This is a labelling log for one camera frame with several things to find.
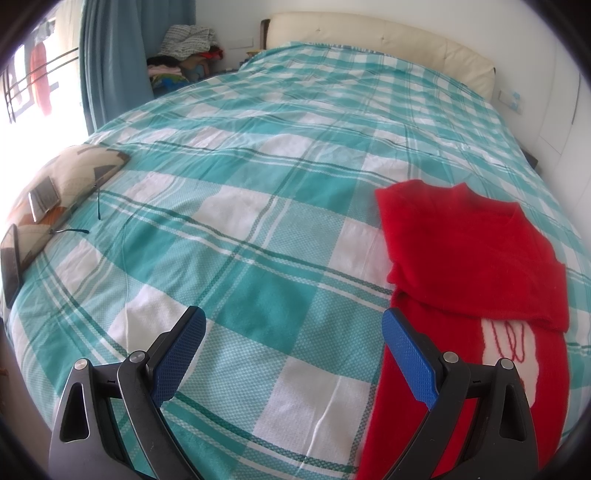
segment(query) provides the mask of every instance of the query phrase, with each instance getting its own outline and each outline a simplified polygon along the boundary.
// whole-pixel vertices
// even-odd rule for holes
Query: smartphone
[[[49,210],[60,204],[60,196],[57,194],[51,178],[45,177],[39,185],[29,192],[29,204],[35,223],[41,222]]]
[[[0,242],[0,270],[6,307],[11,309],[22,287],[21,259],[18,255],[17,226],[11,225]]]

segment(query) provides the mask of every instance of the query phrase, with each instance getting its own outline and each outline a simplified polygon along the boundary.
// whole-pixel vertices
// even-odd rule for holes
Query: cream leather headboard
[[[490,100],[495,83],[492,62],[445,37],[379,18],[328,12],[275,14],[267,48],[288,41],[318,42],[387,53],[442,72]]]

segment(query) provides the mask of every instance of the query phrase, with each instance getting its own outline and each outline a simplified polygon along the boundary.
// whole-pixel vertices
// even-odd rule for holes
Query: pillow
[[[16,224],[21,271],[31,265],[57,229],[70,214],[94,191],[109,180],[129,160],[129,155],[97,145],[74,145],[63,150],[41,168],[14,202],[6,225]],[[60,204],[53,207],[40,223],[33,222],[28,194],[49,177]]]

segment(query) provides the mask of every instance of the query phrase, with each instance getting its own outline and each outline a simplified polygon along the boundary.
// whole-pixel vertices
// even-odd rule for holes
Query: teal and white plaid blanket
[[[407,179],[517,201],[552,242],[568,266],[565,434],[586,405],[591,264],[579,234],[497,112],[451,78],[290,44],[88,142],[131,160],[100,193],[102,220],[96,194],[72,217],[90,234],[54,238],[25,273],[6,324],[49,425],[75,360],[147,349],[193,304],[206,337],[163,413],[204,477],[352,478],[393,288],[374,190]]]

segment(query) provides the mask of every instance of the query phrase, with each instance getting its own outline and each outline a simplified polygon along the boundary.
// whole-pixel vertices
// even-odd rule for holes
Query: teal curtain
[[[154,98],[146,59],[171,25],[195,24],[195,0],[86,0],[80,85],[88,133]]]

